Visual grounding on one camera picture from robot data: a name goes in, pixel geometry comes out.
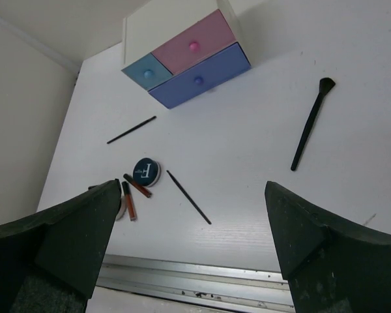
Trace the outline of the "pink drawer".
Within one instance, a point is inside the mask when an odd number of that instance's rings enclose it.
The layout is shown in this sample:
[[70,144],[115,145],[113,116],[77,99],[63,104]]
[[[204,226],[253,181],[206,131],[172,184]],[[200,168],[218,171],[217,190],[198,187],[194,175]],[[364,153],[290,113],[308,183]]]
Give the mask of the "pink drawer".
[[228,22],[217,9],[159,46],[152,54],[176,75],[235,42]]

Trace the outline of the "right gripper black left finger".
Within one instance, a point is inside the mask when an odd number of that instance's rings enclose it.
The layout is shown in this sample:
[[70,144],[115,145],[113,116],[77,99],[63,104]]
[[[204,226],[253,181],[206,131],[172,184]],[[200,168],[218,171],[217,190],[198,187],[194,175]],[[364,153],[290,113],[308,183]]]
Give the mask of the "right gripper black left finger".
[[119,209],[115,179],[0,225],[0,312],[85,312]]

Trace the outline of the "black lid powder jar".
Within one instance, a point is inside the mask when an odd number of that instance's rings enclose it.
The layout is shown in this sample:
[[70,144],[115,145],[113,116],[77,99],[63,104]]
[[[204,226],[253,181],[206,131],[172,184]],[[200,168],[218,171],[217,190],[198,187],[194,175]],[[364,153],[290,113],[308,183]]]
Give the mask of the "black lid powder jar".
[[121,196],[121,203],[120,203],[120,207],[119,207],[119,210],[118,210],[118,213],[115,217],[115,220],[118,221],[120,219],[122,219],[122,217],[124,216],[124,212],[126,211],[126,204],[125,204],[125,201],[124,201],[124,197]]

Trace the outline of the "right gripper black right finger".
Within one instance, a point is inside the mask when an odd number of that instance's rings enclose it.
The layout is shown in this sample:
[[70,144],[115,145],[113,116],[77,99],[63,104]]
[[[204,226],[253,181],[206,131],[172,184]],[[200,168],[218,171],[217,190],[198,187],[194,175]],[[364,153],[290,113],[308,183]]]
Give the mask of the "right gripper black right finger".
[[296,312],[391,312],[391,235],[335,215],[278,183],[268,219]]

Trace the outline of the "red lip gloss tube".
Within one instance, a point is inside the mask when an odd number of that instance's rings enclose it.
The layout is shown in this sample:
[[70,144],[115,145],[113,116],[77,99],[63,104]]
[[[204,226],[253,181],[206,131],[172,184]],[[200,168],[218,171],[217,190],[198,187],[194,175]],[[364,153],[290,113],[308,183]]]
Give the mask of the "red lip gloss tube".
[[123,188],[123,192],[124,192],[124,199],[126,202],[126,207],[128,209],[128,214],[129,214],[130,220],[136,221],[137,214],[136,214],[134,202],[133,202],[131,191],[130,191],[130,186],[126,181],[123,181],[121,184],[122,184],[122,188]]
[[152,197],[152,193],[144,186],[138,184],[132,176],[128,175],[127,173],[125,173],[123,175],[124,179],[130,183],[134,188],[136,188],[140,193],[142,193],[146,198],[151,198]]

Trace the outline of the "light blue small drawer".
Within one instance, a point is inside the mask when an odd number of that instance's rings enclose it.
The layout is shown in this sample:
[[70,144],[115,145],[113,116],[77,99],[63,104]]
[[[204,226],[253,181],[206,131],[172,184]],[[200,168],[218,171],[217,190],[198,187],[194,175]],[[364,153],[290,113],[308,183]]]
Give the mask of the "light blue small drawer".
[[155,88],[173,76],[151,53],[128,65],[122,69],[122,72],[146,91]]

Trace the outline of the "navy lid powder jar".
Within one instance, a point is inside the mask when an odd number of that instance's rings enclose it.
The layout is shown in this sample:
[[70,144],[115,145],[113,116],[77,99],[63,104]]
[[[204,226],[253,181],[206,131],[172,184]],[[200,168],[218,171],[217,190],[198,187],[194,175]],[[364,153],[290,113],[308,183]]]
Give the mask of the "navy lid powder jar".
[[158,182],[161,172],[159,162],[151,158],[142,158],[134,166],[132,177],[137,184],[149,188]]

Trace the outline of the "purple wide drawer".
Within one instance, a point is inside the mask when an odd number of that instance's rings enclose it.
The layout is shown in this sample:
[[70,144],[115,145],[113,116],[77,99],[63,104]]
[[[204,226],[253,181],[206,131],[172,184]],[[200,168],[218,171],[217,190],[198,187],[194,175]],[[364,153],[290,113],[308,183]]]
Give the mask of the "purple wide drawer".
[[151,89],[149,94],[171,109],[251,69],[239,43]]

